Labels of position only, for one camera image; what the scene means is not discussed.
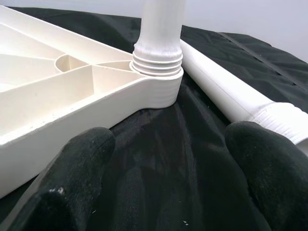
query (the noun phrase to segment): white backdrop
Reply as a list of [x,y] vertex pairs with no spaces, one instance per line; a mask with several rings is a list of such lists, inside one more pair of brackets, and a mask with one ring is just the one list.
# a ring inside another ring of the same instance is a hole
[[[308,62],[308,0],[186,0],[184,24],[249,34]],[[0,0],[44,7],[140,17],[143,0]]]

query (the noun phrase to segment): white pole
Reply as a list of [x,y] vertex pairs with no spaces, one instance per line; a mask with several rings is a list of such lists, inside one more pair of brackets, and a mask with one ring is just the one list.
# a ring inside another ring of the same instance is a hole
[[246,120],[273,103],[186,42],[181,47],[183,68],[231,122]]
[[145,0],[132,69],[150,76],[173,76],[181,70],[184,8],[185,0]]
[[183,67],[231,121],[253,121],[275,131],[308,155],[308,114],[290,103],[276,103],[181,41]]

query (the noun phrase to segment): white speck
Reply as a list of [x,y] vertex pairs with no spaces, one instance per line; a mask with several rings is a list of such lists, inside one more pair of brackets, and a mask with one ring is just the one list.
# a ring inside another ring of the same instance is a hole
[[59,188],[59,189],[58,189],[58,193],[59,193],[59,194],[63,194],[63,193],[64,193],[64,188],[62,188],[62,187]]

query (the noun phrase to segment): black cloth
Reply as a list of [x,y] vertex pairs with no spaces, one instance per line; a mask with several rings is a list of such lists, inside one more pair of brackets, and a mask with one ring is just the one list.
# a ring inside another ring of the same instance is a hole
[[[17,8],[127,52],[140,19]],[[246,35],[228,34],[308,89],[308,64]],[[308,112],[308,93],[215,32],[183,26],[181,38],[255,89]],[[184,74],[176,103],[140,110],[111,131],[116,149],[88,223],[96,230],[269,231],[224,141],[230,122]],[[27,184],[0,200],[0,222]]]

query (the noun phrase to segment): white plastic base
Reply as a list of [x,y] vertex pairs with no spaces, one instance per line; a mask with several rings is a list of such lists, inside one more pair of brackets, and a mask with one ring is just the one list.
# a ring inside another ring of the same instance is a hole
[[73,136],[177,97],[171,77],[131,71],[132,55],[0,6],[0,198]]

